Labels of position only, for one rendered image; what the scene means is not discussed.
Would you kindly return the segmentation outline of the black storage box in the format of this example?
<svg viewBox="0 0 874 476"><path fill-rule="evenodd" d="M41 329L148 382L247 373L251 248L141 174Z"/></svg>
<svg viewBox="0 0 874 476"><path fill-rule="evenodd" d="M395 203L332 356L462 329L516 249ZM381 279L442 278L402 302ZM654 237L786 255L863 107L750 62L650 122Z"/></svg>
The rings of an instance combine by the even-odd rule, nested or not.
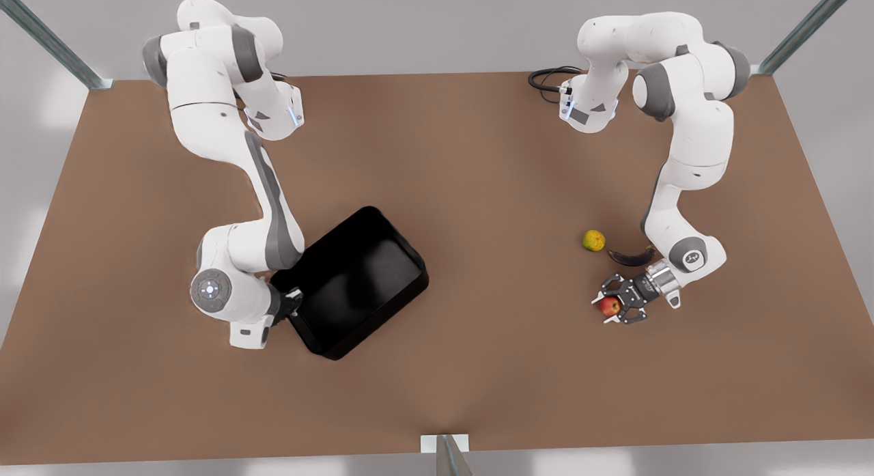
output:
<svg viewBox="0 0 874 476"><path fill-rule="evenodd" d="M280 294L300 289L297 316L286 321L312 354L338 361L424 292L429 274L383 212L363 206L270 283Z"/></svg>

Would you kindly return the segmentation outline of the dark purple eggplant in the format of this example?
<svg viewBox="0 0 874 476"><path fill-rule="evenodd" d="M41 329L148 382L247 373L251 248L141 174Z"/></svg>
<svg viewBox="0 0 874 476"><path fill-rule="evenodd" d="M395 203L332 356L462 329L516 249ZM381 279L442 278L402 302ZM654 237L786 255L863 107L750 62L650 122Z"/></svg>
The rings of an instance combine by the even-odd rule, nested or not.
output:
<svg viewBox="0 0 874 476"><path fill-rule="evenodd" d="M646 246L642 252L636 255L622 254L616 250L608 250L608 256L612 261L627 267L646 266L652 262L655 255L656 249L651 245Z"/></svg>

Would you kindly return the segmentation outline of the silver frame post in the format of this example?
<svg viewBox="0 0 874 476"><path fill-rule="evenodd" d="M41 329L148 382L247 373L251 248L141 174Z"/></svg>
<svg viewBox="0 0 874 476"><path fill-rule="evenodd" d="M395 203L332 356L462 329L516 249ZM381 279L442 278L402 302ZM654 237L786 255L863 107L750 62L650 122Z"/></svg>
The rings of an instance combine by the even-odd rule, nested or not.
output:
<svg viewBox="0 0 874 476"><path fill-rule="evenodd" d="M469 447L468 434L425 434L419 437L419 451L435 455L435 476L473 476L465 460Z"/></svg>
<svg viewBox="0 0 874 476"><path fill-rule="evenodd" d="M848 1L819 0L765 59L759 64L751 65L750 76L772 76Z"/></svg>
<svg viewBox="0 0 874 476"><path fill-rule="evenodd" d="M100 77L21 0L0 0L0 10L89 90L109 90L112 79Z"/></svg>

